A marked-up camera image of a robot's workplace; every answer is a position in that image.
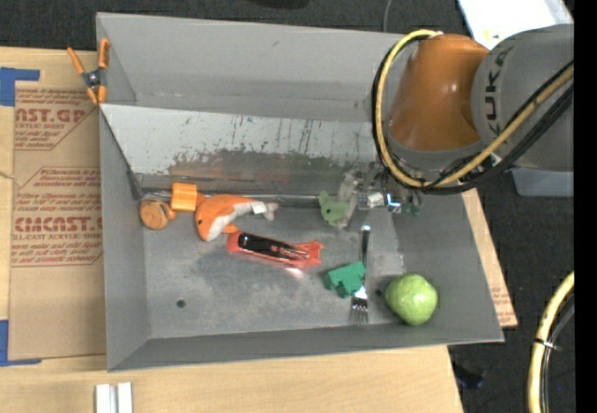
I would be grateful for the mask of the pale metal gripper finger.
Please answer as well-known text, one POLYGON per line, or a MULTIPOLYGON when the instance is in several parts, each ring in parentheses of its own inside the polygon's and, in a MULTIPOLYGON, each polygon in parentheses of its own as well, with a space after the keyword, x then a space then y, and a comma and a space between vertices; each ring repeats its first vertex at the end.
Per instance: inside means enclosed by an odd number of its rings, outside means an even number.
POLYGON ((356 196, 358 179, 353 172, 347 172, 343 175, 340 183, 340 199, 350 200, 356 196))
POLYGON ((383 207, 383 194, 381 192, 359 193, 357 195, 357 208, 361 211, 373 210, 383 207))

